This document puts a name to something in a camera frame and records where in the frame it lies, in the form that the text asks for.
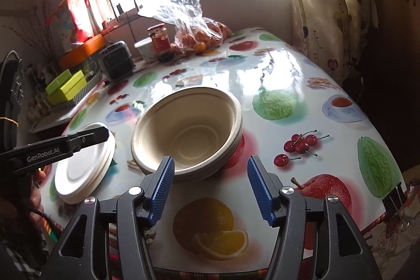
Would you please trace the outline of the person left hand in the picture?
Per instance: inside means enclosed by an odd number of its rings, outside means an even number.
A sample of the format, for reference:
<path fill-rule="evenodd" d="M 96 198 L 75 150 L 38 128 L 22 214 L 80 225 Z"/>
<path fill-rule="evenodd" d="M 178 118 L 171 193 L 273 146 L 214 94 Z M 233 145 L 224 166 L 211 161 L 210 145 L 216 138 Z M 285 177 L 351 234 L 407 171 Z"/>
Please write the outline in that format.
<path fill-rule="evenodd" d="M 41 192 L 39 191 L 36 184 L 42 183 L 46 179 L 46 174 L 44 171 L 37 171 L 33 174 L 33 188 L 30 196 L 30 204 L 34 210 L 43 213 L 43 206 L 41 204 Z M 35 228 L 40 228 L 42 225 L 42 217 L 36 213 L 31 212 L 30 218 Z"/>

